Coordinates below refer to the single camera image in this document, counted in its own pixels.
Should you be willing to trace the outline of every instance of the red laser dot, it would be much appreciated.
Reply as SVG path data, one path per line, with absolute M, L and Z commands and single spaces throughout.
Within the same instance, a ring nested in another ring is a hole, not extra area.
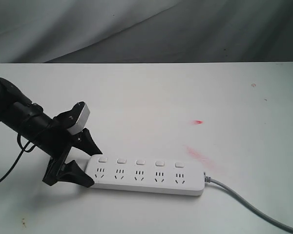
M 193 124 L 202 124 L 202 123 L 203 123 L 203 121 L 200 121 L 200 120 L 193 121 Z

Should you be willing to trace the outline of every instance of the power cord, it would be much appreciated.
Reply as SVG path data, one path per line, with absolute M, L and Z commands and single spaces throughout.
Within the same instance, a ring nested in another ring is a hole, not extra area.
M 31 116 L 29 118 L 27 118 L 25 121 L 23 121 L 23 123 L 21 125 L 24 125 L 27 121 L 29 121 L 31 118 L 33 117 L 36 117 L 36 116 Z M 50 126 L 50 123 L 43 129 L 41 130 L 40 132 L 38 132 L 35 137 L 31 140 L 29 140 L 25 145 L 24 147 L 22 146 L 21 144 L 21 135 L 20 133 L 18 133 L 18 137 L 17 137 L 17 140 L 18 140 L 18 144 L 19 144 L 19 147 L 21 148 L 21 152 L 20 154 L 18 155 L 18 157 L 16 158 L 15 162 L 13 163 L 13 165 L 11 166 L 11 168 L 7 171 L 7 173 L 0 179 L 0 183 L 11 173 L 11 171 L 15 168 L 16 164 L 18 163 L 19 159 L 21 158 L 21 156 L 23 155 L 24 152 L 31 152 L 34 150 L 34 148 L 36 147 L 35 145 L 32 146 L 29 150 L 26 150 L 26 148 L 29 146 L 29 144 L 34 141 L 37 137 L 39 137 L 44 131 L 46 131 L 49 126 Z
M 243 197 L 241 197 L 237 192 L 235 192 L 233 189 L 231 189 L 230 187 L 228 187 L 227 185 L 219 182 L 218 180 L 212 179 L 209 176 L 205 175 L 205 182 L 206 183 L 214 183 L 217 184 L 218 186 L 222 187 L 223 189 L 225 189 L 232 197 L 234 197 L 236 200 L 238 200 L 242 205 L 244 205 L 246 208 L 248 208 L 250 211 L 252 211 L 254 214 L 256 214 L 257 216 L 261 217 L 263 220 L 271 223 L 272 225 L 286 231 L 289 233 L 293 233 L 293 228 L 285 225 L 283 223 L 278 222 L 277 220 L 269 217 L 268 215 L 262 213 L 259 209 L 257 209 L 256 207 L 254 207 L 253 205 L 251 205 L 249 202 L 247 202 Z

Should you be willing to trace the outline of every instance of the gray cable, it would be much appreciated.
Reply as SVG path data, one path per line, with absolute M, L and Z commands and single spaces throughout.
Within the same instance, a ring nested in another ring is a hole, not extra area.
M 253 205 L 251 205 L 249 202 L 247 202 L 243 197 L 241 197 L 239 194 L 237 194 L 234 190 L 232 190 L 231 188 L 229 188 L 227 185 L 210 178 L 209 176 L 205 177 L 205 182 L 207 183 L 214 183 L 217 184 L 218 186 L 224 188 L 225 190 L 228 191 L 228 193 L 233 196 L 236 200 L 238 200 L 242 205 L 244 205 L 246 208 L 248 208 L 250 211 L 252 211 L 254 214 L 256 214 L 257 216 L 261 217 L 263 220 L 271 223 L 272 225 L 275 225 L 276 227 L 289 232 L 289 233 L 293 233 L 293 228 L 290 226 L 287 226 L 283 223 L 278 222 L 277 220 L 269 217 L 268 215 L 262 213 L 260 210 L 258 210 L 257 208 L 255 208 Z

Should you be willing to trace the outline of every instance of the red mark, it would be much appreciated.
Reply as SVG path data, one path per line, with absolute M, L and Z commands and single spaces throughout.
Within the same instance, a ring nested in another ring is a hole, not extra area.
M 215 167 L 215 163 L 210 160 L 209 158 L 201 155 L 199 152 L 197 152 L 195 149 L 186 146 L 187 153 L 191 155 L 193 158 L 199 160 L 204 166 L 206 166 L 209 169 L 213 169 Z
M 192 123 L 196 125 L 196 124 L 201 124 L 201 123 L 203 123 L 203 121 L 200 121 L 200 120 L 194 120 Z

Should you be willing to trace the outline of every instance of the power strip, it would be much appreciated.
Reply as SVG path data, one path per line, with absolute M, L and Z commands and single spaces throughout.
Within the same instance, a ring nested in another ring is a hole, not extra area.
M 95 182 L 92 188 L 99 189 L 198 196 L 205 186 L 198 161 L 97 155 L 89 160 L 85 172 Z

